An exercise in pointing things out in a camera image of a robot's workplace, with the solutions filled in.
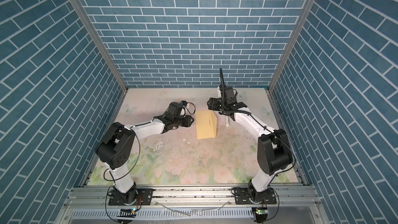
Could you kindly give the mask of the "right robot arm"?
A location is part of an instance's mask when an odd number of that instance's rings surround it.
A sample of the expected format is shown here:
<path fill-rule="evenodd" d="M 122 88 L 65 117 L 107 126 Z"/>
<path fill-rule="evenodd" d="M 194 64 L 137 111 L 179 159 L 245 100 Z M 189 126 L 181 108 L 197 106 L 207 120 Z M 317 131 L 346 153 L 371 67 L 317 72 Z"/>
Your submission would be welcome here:
<path fill-rule="evenodd" d="M 237 101 L 237 93 L 232 87 L 221 84 L 218 92 L 218 98 L 211 97 L 208 100 L 208 109 L 230 117 L 258 140 L 259 170 L 249 181 L 249 192 L 263 193 L 269 189 L 277 175 L 289 170 L 288 166 L 293 165 L 293 153 L 287 133 L 283 129 L 269 127 L 257 118 L 245 103 Z"/>

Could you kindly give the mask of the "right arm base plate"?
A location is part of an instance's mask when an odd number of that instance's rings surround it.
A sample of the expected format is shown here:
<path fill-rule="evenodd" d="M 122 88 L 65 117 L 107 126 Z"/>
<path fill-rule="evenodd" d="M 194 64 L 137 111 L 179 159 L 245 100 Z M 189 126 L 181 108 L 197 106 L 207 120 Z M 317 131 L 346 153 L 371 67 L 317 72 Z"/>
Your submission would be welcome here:
<path fill-rule="evenodd" d="M 276 204 L 276 195 L 273 188 L 269 188 L 262 192 L 257 192 L 253 187 L 233 187 L 230 189 L 231 194 L 237 205 L 248 204 Z"/>

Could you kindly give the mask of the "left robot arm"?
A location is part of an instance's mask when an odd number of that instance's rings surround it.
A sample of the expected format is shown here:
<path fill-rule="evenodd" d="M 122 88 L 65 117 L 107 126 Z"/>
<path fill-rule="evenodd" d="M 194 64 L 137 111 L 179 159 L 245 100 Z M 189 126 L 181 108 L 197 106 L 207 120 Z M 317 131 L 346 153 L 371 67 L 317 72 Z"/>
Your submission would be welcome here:
<path fill-rule="evenodd" d="M 127 168 L 134 142 L 179 127 L 190 127 L 194 122 L 193 114 L 189 111 L 191 106 L 194 104 L 187 101 L 172 102 L 162 115 L 152 120 L 135 125 L 115 122 L 108 128 L 95 153 L 110 173 L 108 181 L 114 183 L 113 194 L 122 197 L 127 204 L 135 200 L 136 183 L 130 176 L 132 169 Z"/>

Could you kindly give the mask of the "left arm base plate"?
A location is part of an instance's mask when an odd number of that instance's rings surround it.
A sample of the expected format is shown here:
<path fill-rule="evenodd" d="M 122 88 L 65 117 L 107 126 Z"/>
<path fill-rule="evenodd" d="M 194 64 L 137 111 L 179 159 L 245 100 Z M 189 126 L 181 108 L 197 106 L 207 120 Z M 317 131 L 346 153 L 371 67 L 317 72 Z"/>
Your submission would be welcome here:
<path fill-rule="evenodd" d="M 121 193 L 114 187 L 107 194 L 110 206 L 142 206 L 150 205 L 153 189 L 130 189 L 127 193 Z"/>

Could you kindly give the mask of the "yellow envelope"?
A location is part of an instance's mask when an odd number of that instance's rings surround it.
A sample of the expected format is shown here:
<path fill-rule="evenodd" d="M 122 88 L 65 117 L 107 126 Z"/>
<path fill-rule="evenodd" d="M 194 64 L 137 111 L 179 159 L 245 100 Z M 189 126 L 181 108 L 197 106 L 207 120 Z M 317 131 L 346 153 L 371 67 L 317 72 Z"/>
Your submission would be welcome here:
<path fill-rule="evenodd" d="M 215 138 L 217 135 L 217 117 L 213 111 L 197 111 L 195 113 L 197 139 Z"/>

